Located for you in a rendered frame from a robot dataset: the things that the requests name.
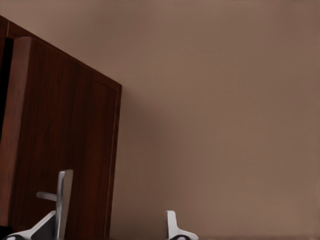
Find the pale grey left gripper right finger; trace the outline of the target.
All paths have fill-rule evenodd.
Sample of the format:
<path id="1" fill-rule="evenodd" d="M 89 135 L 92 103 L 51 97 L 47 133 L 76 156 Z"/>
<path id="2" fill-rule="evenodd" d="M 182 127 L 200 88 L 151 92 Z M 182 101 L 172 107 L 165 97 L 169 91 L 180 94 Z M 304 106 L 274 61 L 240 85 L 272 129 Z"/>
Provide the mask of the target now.
<path id="1" fill-rule="evenodd" d="M 167 210 L 167 240 L 199 240 L 199 237 L 190 231 L 182 230 L 178 227 L 176 213 Z"/>

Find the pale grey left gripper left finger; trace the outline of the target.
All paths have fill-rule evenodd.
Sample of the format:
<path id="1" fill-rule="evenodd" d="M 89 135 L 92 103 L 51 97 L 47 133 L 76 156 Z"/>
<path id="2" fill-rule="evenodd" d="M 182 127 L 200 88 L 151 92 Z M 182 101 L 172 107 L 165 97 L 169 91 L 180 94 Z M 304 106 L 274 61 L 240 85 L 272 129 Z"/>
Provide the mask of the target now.
<path id="1" fill-rule="evenodd" d="M 56 240 L 56 211 L 51 211 L 36 225 L 28 230 L 9 234 L 2 240 Z"/>

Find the silver metal door handle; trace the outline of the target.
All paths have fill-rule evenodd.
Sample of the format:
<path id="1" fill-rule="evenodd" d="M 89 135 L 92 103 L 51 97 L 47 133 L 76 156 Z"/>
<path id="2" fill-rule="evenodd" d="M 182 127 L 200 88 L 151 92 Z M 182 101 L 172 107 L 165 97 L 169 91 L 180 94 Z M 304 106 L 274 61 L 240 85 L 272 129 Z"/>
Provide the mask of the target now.
<path id="1" fill-rule="evenodd" d="M 62 170 L 58 174 L 57 193 L 38 191 L 36 197 L 56 202 L 54 238 L 63 240 L 68 218 L 73 183 L 73 170 Z"/>

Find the dark wooden cabinet door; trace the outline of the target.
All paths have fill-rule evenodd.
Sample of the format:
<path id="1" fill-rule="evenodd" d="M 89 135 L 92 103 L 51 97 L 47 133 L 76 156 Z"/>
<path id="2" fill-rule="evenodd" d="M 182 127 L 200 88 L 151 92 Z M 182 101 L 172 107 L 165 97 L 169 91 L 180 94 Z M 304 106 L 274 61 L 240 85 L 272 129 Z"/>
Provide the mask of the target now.
<path id="1" fill-rule="evenodd" d="M 13 41 L 0 137 L 0 225 L 33 226 L 55 208 L 37 192 L 55 192 L 58 174 L 73 171 L 65 238 L 87 239 L 87 136 L 91 73 L 32 38 Z"/>

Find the dark wooden cabinet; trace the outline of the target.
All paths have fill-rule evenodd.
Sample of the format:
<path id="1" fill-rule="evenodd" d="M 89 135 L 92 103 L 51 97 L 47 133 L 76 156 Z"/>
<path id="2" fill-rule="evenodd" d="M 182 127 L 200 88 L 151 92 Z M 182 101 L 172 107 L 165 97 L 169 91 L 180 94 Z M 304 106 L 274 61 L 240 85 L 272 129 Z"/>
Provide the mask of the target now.
<path id="1" fill-rule="evenodd" d="M 31 37 L 49 46 L 75 61 L 91 74 L 91 97 L 88 104 L 91 118 L 85 150 L 88 159 L 88 177 L 90 178 L 87 188 L 89 191 L 87 216 L 90 223 L 94 225 L 94 233 L 89 238 L 79 240 L 107 240 L 110 235 L 122 87 L 111 78 L 0 15 L 0 138 L 9 84 L 13 42 L 15 39 L 22 37 Z M 28 230 L 34 225 L 23 229 L 10 225 L 0 225 L 0 239 L 14 232 Z"/>

